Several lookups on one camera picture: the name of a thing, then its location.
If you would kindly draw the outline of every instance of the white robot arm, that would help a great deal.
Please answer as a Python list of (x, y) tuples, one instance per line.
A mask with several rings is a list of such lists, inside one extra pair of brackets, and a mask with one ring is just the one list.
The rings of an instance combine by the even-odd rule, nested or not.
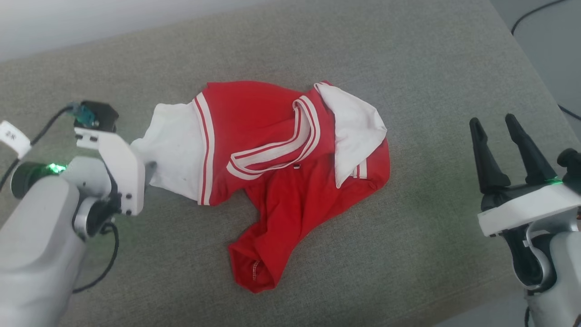
[(25, 162), (16, 170), (11, 189), (22, 200), (0, 230), (0, 326), (56, 326), (86, 240), (111, 226), (117, 249), (112, 215), (143, 209), (155, 163), (145, 165), (114, 133), (113, 108), (89, 101), (80, 106), (85, 124), (75, 123), (77, 145), (98, 150), (103, 160), (75, 157), (67, 167)]
[(567, 149), (557, 163), (563, 180), (525, 133), (506, 116), (511, 138), (525, 164), (526, 184), (511, 186), (487, 146), (477, 118), (470, 121), (480, 191), (478, 214), (485, 236), (501, 236), (512, 254), (517, 279), (526, 290), (535, 326), (579, 326), (581, 322), (581, 154)]

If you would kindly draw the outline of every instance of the white fabric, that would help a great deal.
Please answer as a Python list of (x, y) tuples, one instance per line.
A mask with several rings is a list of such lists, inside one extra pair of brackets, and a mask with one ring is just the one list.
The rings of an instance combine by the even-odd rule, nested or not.
[(194, 110), (192, 103), (158, 104), (144, 137), (131, 148), (144, 162), (157, 163), (150, 185), (197, 201), (204, 150)]
[(367, 159), (363, 159), (359, 164), (359, 178), (367, 179)]
[(335, 115), (335, 184), (340, 188), (383, 142), (387, 129), (377, 109), (367, 102), (328, 84), (316, 83), (315, 88)]

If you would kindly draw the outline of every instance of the gray fabric surface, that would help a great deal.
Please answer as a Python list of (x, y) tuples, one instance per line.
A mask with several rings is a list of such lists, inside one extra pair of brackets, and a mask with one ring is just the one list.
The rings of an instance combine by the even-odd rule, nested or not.
[[(507, 112), (552, 163), (579, 143), (487, 0), (287, 1), (10, 61), (0, 65), (0, 117), (33, 135), (72, 99), (107, 101), (131, 141), (157, 103), (240, 79), (297, 90), (327, 79), (375, 105), (388, 128), (388, 185), (314, 230), (279, 286), (258, 295), (234, 282), (227, 253), (256, 220), (246, 196), (199, 207), (151, 188), (139, 217), (117, 219), (109, 276), (72, 297), (62, 326), (424, 326), (518, 288), (508, 248), (478, 226), (468, 121), (480, 118), (515, 183), (525, 170)], [(86, 153), (69, 118), (29, 159)], [(0, 149), (1, 167), (12, 158)], [(4, 191), (0, 217), (15, 205)], [(90, 242), (80, 283), (112, 247), (112, 236)]]

